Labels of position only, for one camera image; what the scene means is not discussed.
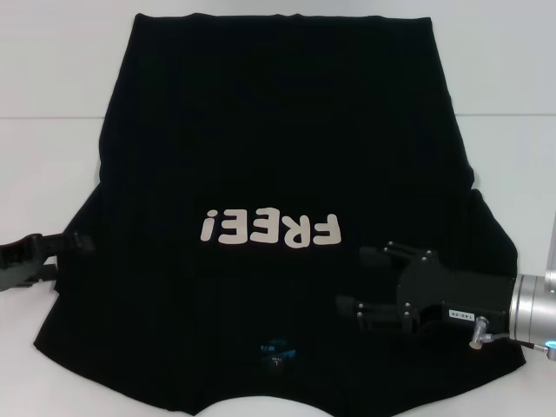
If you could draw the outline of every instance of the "metal cylinder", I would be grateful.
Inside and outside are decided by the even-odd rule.
[[[556,346],[556,294],[544,276],[520,275],[510,306],[510,338],[542,347]]]
[[[477,317],[475,320],[475,329],[473,330],[473,338],[469,342],[469,346],[473,349],[482,348],[482,337],[487,332],[488,320],[485,317]]]

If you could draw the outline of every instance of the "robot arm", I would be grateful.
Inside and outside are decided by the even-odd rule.
[[[389,242],[381,251],[362,248],[363,265],[377,257],[406,260],[395,305],[377,305],[339,296],[340,314],[354,317],[360,329],[397,326],[415,333],[428,321],[469,327],[471,348],[509,337],[545,352],[556,361],[556,222],[546,276],[478,274],[453,271],[440,264],[433,250]]]

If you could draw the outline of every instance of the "black t-shirt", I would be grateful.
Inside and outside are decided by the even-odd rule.
[[[36,346],[130,397],[196,414],[245,395],[390,416],[524,363],[468,330],[360,333],[337,295],[395,303],[362,246],[434,248],[515,276],[473,185],[430,19],[138,15]],[[280,350],[288,366],[273,370]]]

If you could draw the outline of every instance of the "white surface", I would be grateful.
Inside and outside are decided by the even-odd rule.
[[[556,4],[514,1],[0,0],[0,244],[60,231],[97,182],[97,141],[133,16],[302,14],[431,16],[479,189],[520,252],[520,271],[541,275],[556,210]],[[55,300],[49,284],[0,293],[0,416],[170,415],[87,381],[32,342]],[[556,364],[526,351],[519,371],[411,416],[553,414]],[[290,401],[224,401],[209,417],[325,415]]]

